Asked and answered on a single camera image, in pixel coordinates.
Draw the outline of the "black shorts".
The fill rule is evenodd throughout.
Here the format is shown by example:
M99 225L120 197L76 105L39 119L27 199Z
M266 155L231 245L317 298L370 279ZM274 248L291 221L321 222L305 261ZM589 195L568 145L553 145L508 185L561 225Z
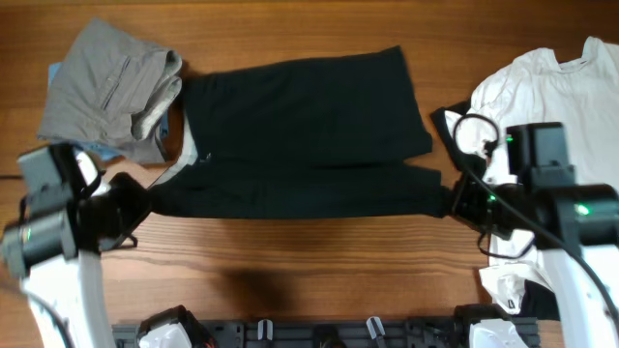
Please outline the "black shorts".
M446 213L432 138L402 50L311 58L191 79L189 141L150 187L177 218L358 218Z

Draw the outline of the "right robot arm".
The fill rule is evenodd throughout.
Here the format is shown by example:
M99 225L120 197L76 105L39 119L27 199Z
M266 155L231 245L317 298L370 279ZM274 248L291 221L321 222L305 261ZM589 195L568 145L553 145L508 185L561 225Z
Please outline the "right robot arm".
M560 123L512 126L497 139L516 182L491 186L463 162L452 215L483 235L532 232L566 346L617 346L617 192L576 183Z

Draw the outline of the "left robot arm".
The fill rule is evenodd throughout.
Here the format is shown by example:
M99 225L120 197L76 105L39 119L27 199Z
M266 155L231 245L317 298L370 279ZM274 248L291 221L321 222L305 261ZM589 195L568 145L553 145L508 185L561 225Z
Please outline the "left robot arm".
M102 255L136 247L146 189L126 172L110 181L82 148L57 143L17 161L27 192L6 226L1 259L28 301L46 347L112 347Z

